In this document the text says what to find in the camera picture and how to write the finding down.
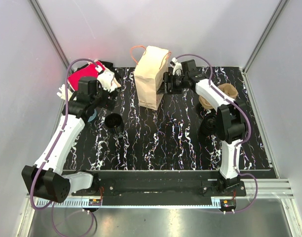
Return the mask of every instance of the metal frame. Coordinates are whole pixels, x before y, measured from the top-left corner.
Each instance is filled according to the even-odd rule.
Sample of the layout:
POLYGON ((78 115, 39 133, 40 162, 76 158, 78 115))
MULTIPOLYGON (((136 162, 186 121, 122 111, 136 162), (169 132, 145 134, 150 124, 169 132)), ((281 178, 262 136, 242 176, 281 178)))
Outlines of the metal frame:
MULTIPOLYGON (((254 180, 243 180, 247 196, 246 197, 237 197, 237 199, 252 199, 255 193, 255 182, 254 180)), ((259 194, 257 196, 257 199, 279 199, 282 202, 284 213, 286 215, 286 219, 288 221, 289 228, 291 230, 291 233, 293 237, 302 237, 302 221, 299 216, 299 212, 294 200, 294 196, 292 194, 290 184, 287 179, 259 179, 258 180, 259 185, 259 194)), ((100 199, 100 196, 84 196, 84 197, 74 197, 69 196, 68 200, 58 206, 60 207, 87 207, 86 206, 79 206, 79 202, 81 201, 83 204, 88 203, 90 198, 96 198, 100 199)), ((164 205, 164 206, 102 206, 102 208, 160 208, 160 209, 191 209, 191 208, 202 208, 202 209, 216 209, 218 208, 218 197, 212 197, 212 200, 214 200, 214 206, 187 206, 187 205, 164 205)), ((30 206, 30 200, 29 197, 26 198, 26 206, 25 206, 25 212, 21 221, 20 228, 18 230, 17 236, 18 237, 27 237, 32 219, 34 216, 35 211, 30 206)))
POLYGON ((48 35, 53 47, 58 53, 58 56, 60 57, 62 63, 66 68, 69 66, 68 58, 66 57, 64 51, 62 50, 62 47, 60 43, 58 42, 56 36, 54 35, 52 28, 38 2, 38 0, 28 0, 28 2, 31 4, 35 14, 37 15, 42 27, 44 28, 46 34, 48 35))
POLYGON ((277 168, 277 165, 276 165, 276 162, 275 162, 275 159, 274 159, 274 155, 273 155, 270 143, 268 141, 268 136, 267 136, 266 131, 264 129, 264 123, 263 123, 262 118, 260 116, 260 110, 259 110, 259 108, 256 104, 256 100, 255 100, 255 97, 254 97, 254 93, 251 89, 248 76, 245 72, 243 72, 242 69, 241 69, 241 74, 242 74, 242 77, 243 77, 243 80, 244 80, 244 83, 245 83, 245 86, 246 86, 246 90, 249 94, 250 103, 251 103, 252 109, 254 111, 256 124, 259 128, 259 131, 260 131, 260 135, 261 135, 261 138, 262 138, 262 141, 263 141, 263 144, 264 144, 264 148, 265 148, 265 152, 266 152, 266 155, 267 155, 267 158, 268 158, 269 165, 273 166, 273 168, 275 170, 275 173, 276 173, 276 176, 277 176, 277 178, 279 178, 280 176, 279 176, 278 168, 277 168))
POLYGON ((266 38, 268 37, 268 34, 270 33, 270 31, 272 30, 273 26, 275 25, 278 17, 280 16, 280 14, 282 13, 283 9, 285 8, 285 6, 287 5, 287 3, 289 2, 289 0, 280 0, 280 2, 278 3, 274 13, 272 14, 268 24, 266 25, 259 41, 257 42, 250 58, 248 59, 246 65, 243 68, 243 71, 246 73, 249 68, 251 67, 254 59, 256 58, 257 54, 259 53, 259 50, 261 49, 261 47, 263 46, 266 38))

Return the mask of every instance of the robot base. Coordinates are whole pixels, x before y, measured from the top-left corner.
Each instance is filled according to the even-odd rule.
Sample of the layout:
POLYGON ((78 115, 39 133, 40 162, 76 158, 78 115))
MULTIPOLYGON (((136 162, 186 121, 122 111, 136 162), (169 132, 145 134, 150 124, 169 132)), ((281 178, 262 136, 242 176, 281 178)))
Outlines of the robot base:
POLYGON ((244 182, 240 180, 240 176, 236 176, 233 179, 225 179, 221 173, 217 181, 207 181, 201 183, 202 193, 206 197, 213 196, 231 196, 234 191, 236 196, 245 197, 246 191, 244 182))
POLYGON ((240 181, 238 185, 232 186, 228 189, 224 189, 223 191, 220 191, 217 188, 216 184, 216 181, 202 181, 199 191, 204 197, 232 197, 234 191, 237 197, 246 196, 246 190, 243 181, 240 181))
POLYGON ((75 173, 78 173, 78 172, 85 172, 85 173, 91 174, 93 176, 93 181, 92 181, 91 187, 89 187, 88 189, 78 190, 78 191, 72 193, 72 195, 78 194, 80 196, 95 196, 95 195, 99 194, 100 180, 98 177, 98 173, 91 172, 89 170, 78 170, 75 173))

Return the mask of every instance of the bag handle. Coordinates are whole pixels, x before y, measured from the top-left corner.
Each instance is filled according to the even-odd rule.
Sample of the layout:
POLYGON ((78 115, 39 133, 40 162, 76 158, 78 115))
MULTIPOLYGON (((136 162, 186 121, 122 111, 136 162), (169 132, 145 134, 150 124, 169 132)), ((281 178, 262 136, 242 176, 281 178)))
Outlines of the bag handle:
POLYGON ((131 55, 131 58, 132 58, 132 59, 133 59, 133 61, 135 61, 135 62, 136 62, 136 64, 138 65, 137 60, 136 60, 136 59, 134 58, 134 56, 132 55, 132 50, 133 50, 134 48, 144 48, 144 49, 145 49, 144 54, 146 53, 147 48, 146 48, 146 47, 144 47, 143 45, 137 45, 137 46, 133 46, 133 47, 130 49, 130 55, 131 55))
POLYGON ((170 56, 172 55, 172 52, 171 51, 169 51, 167 54, 165 54, 164 55, 164 57, 163 57, 163 59, 162 59, 162 62, 161 62, 161 66, 159 67, 159 69, 161 69, 161 67, 162 67, 162 64, 163 64, 163 60, 164 60, 164 58, 167 56, 167 58, 166 59, 168 59, 170 56, 169 56, 169 54, 170 54, 170 56))

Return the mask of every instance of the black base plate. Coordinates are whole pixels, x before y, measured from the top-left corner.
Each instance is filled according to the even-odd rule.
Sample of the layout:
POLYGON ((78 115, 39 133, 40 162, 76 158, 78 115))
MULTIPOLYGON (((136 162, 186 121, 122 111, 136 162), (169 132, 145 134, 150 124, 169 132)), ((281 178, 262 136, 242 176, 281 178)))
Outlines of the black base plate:
POLYGON ((239 185, 228 188, 223 192, 217 190, 216 181, 202 181, 200 191, 204 197, 231 197, 233 196, 234 191, 237 197, 246 196, 246 190, 243 181, 240 181, 239 185))

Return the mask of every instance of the red cloth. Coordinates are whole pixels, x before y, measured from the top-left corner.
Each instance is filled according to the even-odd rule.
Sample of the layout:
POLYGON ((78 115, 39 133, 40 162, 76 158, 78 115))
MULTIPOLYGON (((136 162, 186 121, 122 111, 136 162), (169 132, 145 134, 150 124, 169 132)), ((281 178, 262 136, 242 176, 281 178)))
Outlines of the red cloth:
POLYGON ((78 81, 82 77, 95 77, 97 78, 98 72, 95 70, 95 65, 90 64, 86 68, 83 68, 81 70, 78 70, 75 73, 72 73, 69 77, 68 80, 74 90, 78 89, 78 81))

